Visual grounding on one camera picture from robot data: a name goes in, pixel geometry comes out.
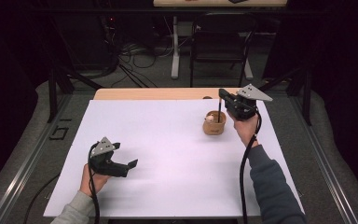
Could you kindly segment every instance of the hand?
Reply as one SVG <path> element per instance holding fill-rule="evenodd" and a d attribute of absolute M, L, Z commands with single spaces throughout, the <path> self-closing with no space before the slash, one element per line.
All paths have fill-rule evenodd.
<path fill-rule="evenodd" d="M 234 120 L 234 128 L 237 131 L 237 134 L 240 137 L 241 141 L 247 147 L 249 142 L 251 141 L 251 138 L 255 134 L 255 128 L 258 122 L 258 116 L 254 115 L 253 117 L 246 120 L 237 120 L 229 112 L 227 113 L 232 118 L 232 120 Z M 258 142 L 257 140 L 255 140 L 254 143 L 252 144 L 252 147 L 255 147 L 257 145 Z"/>
<path fill-rule="evenodd" d="M 107 180 L 110 178 L 110 175 L 98 175 L 95 174 L 93 176 L 94 186 L 95 186 L 95 193 L 98 193 L 103 186 L 106 184 Z M 89 195 L 91 197 L 91 190 L 90 190 L 90 173 L 89 173 L 89 165 L 85 164 L 83 168 L 83 175 L 81 178 L 80 183 L 80 191 Z"/>

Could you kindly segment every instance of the person's right hand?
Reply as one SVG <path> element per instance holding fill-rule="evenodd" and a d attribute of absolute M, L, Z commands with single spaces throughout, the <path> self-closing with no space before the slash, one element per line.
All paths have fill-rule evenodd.
<path fill-rule="evenodd" d="M 246 120 L 237 120 L 235 119 L 229 112 L 228 115 L 234 120 L 234 128 L 237 131 L 238 136 L 240 137 L 241 141 L 247 147 L 251 138 L 255 134 L 255 129 L 258 122 L 258 116 L 254 115 L 253 117 L 246 119 Z M 257 140 L 254 141 L 252 147 L 258 145 Z"/>

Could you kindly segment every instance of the white table leg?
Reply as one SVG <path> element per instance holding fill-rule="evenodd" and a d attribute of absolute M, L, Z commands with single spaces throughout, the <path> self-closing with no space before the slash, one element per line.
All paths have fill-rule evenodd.
<path fill-rule="evenodd" d="M 246 64 L 245 64 L 245 75 L 246 75 L 246 80 L 253 80 L 253 73 L 252 73 L 252 70 L 251 70 L 251 66 L 249 65 L 249 61 L 246 60 Z"/>
<path fill-rule="evenodd" d="M 179 78 L 179 47 L 178 47 L 178 21 L 173 17 L 173 59 L 171 78 Z"/>

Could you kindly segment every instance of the black cable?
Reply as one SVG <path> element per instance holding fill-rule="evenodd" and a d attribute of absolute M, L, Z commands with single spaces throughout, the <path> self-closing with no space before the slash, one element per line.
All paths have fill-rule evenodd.
<path fill-rule="evenodd" d="M 116 82 L 112 83 L 112 84 L 110 85 L 110 88 L 113 88 L 114 85 L 118 84 L 119 82 L 121 82 L 122 80 L 124 80 L 126 77 L 127 77 L 127 76 L 124 76 L 124 77 L 123 77 L 122 79 L 120 79 L 119 81 L 116 81 Z"/>
<path fill-rule="evenodd" d="M 129 57 L 129 59 L 128 59 L 128 60 L 124 60 L 124 59 L 122 58 L 122 56 Z M 118 58 L 119 58 L 121 61 L 123 61 L 124 63 L 129 63 L 129 62 L 131 61 L 131 56 L 130 56 L 130 55 L 120 54 L 120 55 L 118 56 Z"/>
<path fill-rule="evenodd" d="M 128 70 L 125 66 L 123 66 L 122 64 L 120 64 L 118 66 L 119 68 L 121 68 L 121 70 L 127 74 L 127 76 L 133 81 L 133 83 L 135 83 L 138 87 L 142 88 L 141 84 L 139 84 L 138 82 L 136 82 L 134 79 L 137 79 L 140 83 L 142 83 L 144 85 L 144 87 L 149 88 L 149 86 L 147 86 L 140 78 L 138 78 L 136 75 L 134 75 L 130 70 Z"/>
<path fill-rule="evenodd" d="M 151 56 L 153 56 L 153 62 L 151 64 L 149 64 L 149 65 L 146 65 L 146 66 L 137 65 L 136 62 L 135 62 L 135 55 L 132 58 L 132 63 L 137 68 L 149 68 L 149 67 L 153 66 L 156 63 L 156 59 L 157 59 L 157 56 L 156 56 L 155 52 L 152 52 Z"/>
<path fill-rule="evenodd" d="M 165 53 L 165 52 L 167 52 L 167 50 L 168 50 L 170 44 L 171 44 L 171 43 L 170 43 L 169 41 L 167 41 L 167 45 L 165 46 L 165 49 L 164 49 L 161 53 L 156 53 L 156 52 L 155 52 L 156 56 L 157 56 L 157 57 L 166 56 L 166 53 Z"/>
<path fill-rule="evenodd" d="M 100 78 L 100 77 L 106 77 L 109 76 L 111 73 L 113 73 L 116 70 L 116 68 L 114 66 L 110 66 L 107 67 L 106 69 L 104 69 L 103 71 L 101 71 L 100 74 L 96 74 L 96 75 L 83 75 L 84 77 L 88 78 L 88 79 L 95 79 L 95 78 Z"/>
<path fill-rule="evenodd" d="M 247 219 L 248 216 L 247 216 L 247 212 L 246 212 L 245 190 L 244 190 L 244 186 L 243 186 L 243 170 L 245 168 L 245 164 L 246 164 L 246 160 L 248 159 L 249 152 L 252 148 L 252 144 L 255 142 L 255 139 L 257 138 L 258 131 L 260 131 L 260 128 L 261 128 L 260 113 L 258 112 L 257 109 L 255 110 L 255 113 L 258 116 L 258 122 L 257 122 L 257 126 L 255 128 L 255 134 L 252 136 L 251 140 L 249 141 L 248 146 L 246 146 L 245 153 L 243 154 L 243 157 L 242 157 L 241 168 L 240 168 L 240 190 L 241 190 L 242 215 L 243 215 L 243 223 L 244 224 L 248 223 L 248 219 Z"/>
<path fill-rule="evenodd" d="M 24 222 L 23 222 L 24 224 L 26 224 L 27 221 L 28 221 L 28 216 L 30 215 L 32 205 L 34 204 L 34 201 L 36 200 L 37 196 L 39 196 L 39 194 L 42 192 L 42 190 L 45 189 L 53 180 L 55 180 L 57 177 L 59 177 L 60 174 L 61 173 L 58 173 L 57 175 L 52 177 L 44 186 L 42 186 L 42 188 L 40 188 L 40 190 L 33 197 L 33 199 L 31 200 L 30 204 L 28 205 L 27 212 L 25 213 L 25 218 L 24 218 Z"/>
<path fill-rule="evenodd" d="M 93 176 L 94 174 L 92 173 L 91 170 L 91 151 L 98 145 L 98 143 L 94 144 L 90 149 L 89 149 L 89 157 L 88 157 L 88 164 L 89 164 L 89 190 L 91 191 L 91 199 L 94 202 L 94 208 L 95 208 L 95 218 L 94 218 L 94 224 L 98 224 L 100 223 L 100 205 L 98 203 L 98 198 L 97 198 L 97 192 L 95 190 L 95 185 L 94 185 L 94 179 Z"/>
<path fill-rule="evenodd" d="M 141 76 L 141 77 L 146 78 L 150 83 L 153 84 L 153 86 L 155 86 L 156 88 L 158 88 L 158 86 L 156 85 L 156 83 L 154 83 L 152 80 L 150 80 L 147 76 L 142 75 L 142 74 L 140 74 L 139 72 L 136 72 L 136 71 L 132 71 L 132 72 L 138 74 L 138 75 Z"/>

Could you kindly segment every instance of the white tabletop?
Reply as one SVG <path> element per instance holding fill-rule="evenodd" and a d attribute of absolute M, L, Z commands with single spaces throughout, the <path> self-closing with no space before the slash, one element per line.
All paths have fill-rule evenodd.
<path fill-rule="evenodd" d="M 154 0 L 155 7 L 285 7 L 287 0 L 247 0 L 233 4 L 228 0 Z"/>
<path fill-rule="evenodd" d="M 113 161 L 139 161 L 126 178 L 111 178 L 98 194 L 101 217 L 241 217 L 244 146 L 231 119 L 221 135 L 202 131 L 206 113 L 217 105 L 216 99 L 90 101 L 44 216 L 56 217 L 72 200 L 90 147 L 106 136 L 121 143 Z M 258 107 L 259 141 L 281 165 L 298 199 L 267 109 L 262 102 Z M 259 216 L 249 166 L 244 183 L 248 216 Z"/>

